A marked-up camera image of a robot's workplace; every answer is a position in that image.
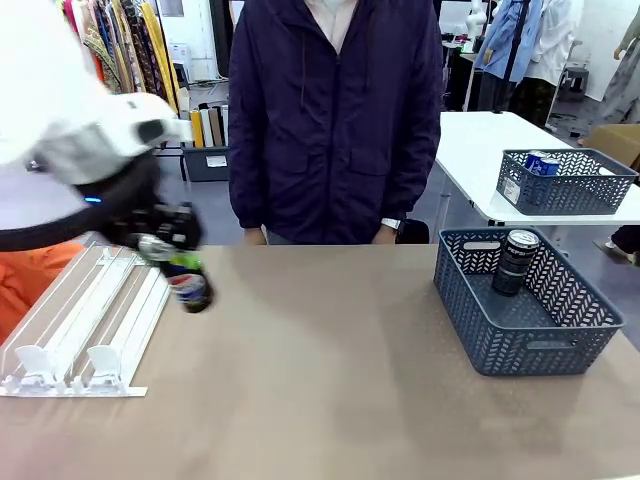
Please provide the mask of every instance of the brown tabletop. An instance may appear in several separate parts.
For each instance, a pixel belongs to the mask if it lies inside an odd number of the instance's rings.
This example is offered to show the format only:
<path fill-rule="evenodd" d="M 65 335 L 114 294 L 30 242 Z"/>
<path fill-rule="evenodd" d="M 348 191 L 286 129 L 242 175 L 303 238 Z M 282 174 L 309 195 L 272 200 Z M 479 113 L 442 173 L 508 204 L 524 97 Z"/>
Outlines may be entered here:
<path fill-rule="evenodd" d="M 0 398 L 11 480 L 594 479 L 640 473 L 640 357 L 488 378 L 432 282 L 437 247 L 211 247 L 216 307 L 172 299 L 145 398 Z"/>

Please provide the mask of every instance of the yellow book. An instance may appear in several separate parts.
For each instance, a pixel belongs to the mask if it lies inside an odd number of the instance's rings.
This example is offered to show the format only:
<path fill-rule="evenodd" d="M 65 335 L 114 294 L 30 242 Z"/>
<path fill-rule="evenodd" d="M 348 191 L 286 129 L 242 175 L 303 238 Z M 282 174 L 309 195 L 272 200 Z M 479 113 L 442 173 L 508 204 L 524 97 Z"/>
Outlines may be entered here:
<path fill-rule="evenodd" d="M 193 143 L 196 148 L 204 147 L 204 136 L 202 135 L 202 117 L 198 110 L 191 110 L 191 131 L 193 132 Z"/>

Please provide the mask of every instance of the white garment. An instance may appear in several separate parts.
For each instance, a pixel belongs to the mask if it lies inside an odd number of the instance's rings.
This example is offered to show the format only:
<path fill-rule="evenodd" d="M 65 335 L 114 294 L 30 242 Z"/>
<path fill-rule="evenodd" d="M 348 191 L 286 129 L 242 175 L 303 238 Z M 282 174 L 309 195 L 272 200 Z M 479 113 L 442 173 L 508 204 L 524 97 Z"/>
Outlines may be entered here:
<path fill-rule="evenodd" d="M 305 0 L 313 18 L 340 53 L 358 0 Z"/>
<path fill-rule="evenodd" d="M 580 24 L 584 0 L 547 0 L 545 5 L 525 76 L 558 85 Z"/>

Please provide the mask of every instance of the white label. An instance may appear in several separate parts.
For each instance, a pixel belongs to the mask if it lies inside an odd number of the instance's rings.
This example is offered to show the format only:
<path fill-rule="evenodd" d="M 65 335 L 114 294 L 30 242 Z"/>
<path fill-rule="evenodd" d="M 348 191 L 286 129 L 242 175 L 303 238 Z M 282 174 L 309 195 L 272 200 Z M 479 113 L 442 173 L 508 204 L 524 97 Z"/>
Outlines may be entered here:
<path fill-rule="evenodd" d="M 207 158 L 207 167 L 215 168 L 215 167 L 226 167 L 227 166 L 227 157 L 224 155 L 216 155 L 215 157 L 206 157 Z"/>
<path fill-rule="evenodd" d="M 518 203 L 520 198 L 520 185 L 507 178 L 504 182 L 504 196 L 511 200 L 511 203 Z"/>

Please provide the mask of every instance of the white table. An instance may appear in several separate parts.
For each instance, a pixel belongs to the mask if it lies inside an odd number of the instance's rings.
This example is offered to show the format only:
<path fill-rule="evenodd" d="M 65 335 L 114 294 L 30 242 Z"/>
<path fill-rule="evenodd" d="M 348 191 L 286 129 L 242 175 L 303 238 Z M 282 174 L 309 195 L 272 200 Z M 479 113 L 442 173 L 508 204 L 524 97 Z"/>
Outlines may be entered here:
<path fill-rule="evenodd" d="M 571 148 L 517 115 L 504 112 L 446 112 L 436 161 L 448 178 L 443 182 L 436 231 L 444 224 L 450 182 L 490 223 L 505 225 L 638 225 L 640 188 L 632 185 L 613 215 L 528 216 L 518 212 L 496 191 L 502 151 Z M 561 237 L 557 229 L 554 237 Z"/>

